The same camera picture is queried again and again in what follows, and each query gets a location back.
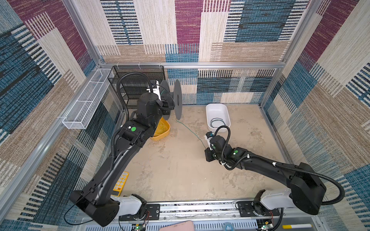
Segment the grey perforated cable spool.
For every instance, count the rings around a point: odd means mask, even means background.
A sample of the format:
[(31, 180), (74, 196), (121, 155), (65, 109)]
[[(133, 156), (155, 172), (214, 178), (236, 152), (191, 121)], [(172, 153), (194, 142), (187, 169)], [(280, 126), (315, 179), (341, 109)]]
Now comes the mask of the grey perforated cable spool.
[[(163, 80), (160, 86), (161, 86), (160, 93), (161, 92), (171, 92), (169, 84), (166, 80)], [(175, 81), (174, 89), (172, 93), (173, 93), (173, 99), (174, 99), (174, 104), (175, 104), (175, 108), (174, 108), (175, 117), (177, 120), (180, 120), (182, 116), (183, 97), (182, 97), (181, 84), (179, 80)], [(167, 113), (162, 113), (162, 117), (165, 120), (169, 120), (170, 115), (171, 115), (171, 111)]]

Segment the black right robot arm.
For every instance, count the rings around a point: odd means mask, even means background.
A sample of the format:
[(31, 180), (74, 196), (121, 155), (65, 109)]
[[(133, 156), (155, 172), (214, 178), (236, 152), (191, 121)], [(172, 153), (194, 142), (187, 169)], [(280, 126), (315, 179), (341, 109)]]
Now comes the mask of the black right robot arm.
[(284, 186), (282, 191), (261, 190), (253, 205), (256, 210), (276, 208), (298, 208), (306, 214), (317, 215), (321, 206), (341, 202), (345, 197), (343, 186), (336, 180), (316, 173), (306, 164), (292, 165), (268, 159), (247, 149), (229, 145), (229, 137), (209, 131), (205, 135), (208, 162), (217, 160), (226, 170), (235, 168), (259, 173)]

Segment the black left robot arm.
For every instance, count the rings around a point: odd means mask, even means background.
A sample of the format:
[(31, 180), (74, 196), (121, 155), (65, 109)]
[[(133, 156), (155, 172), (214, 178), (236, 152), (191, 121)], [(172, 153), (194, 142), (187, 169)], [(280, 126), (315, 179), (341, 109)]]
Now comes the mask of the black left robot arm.
[(147, 201), (137, 194), (116, 196), (113, 190), (132, 158), (154, 136), (161, 118), (168, 119), (172, 110), (176, 118), (182, 114), (182, 90), (176, 80), (174, 91), (163, 81), (155, 93), (151, 80), (149, 91), (137, 101), (133, 116), (114, 133), (111, 140), (111, 156), (81, 190), (70, 194), (70, 201), (101, 227), (108, 226), (116, 217), (131, 215), (141, 220), (147, 216)]

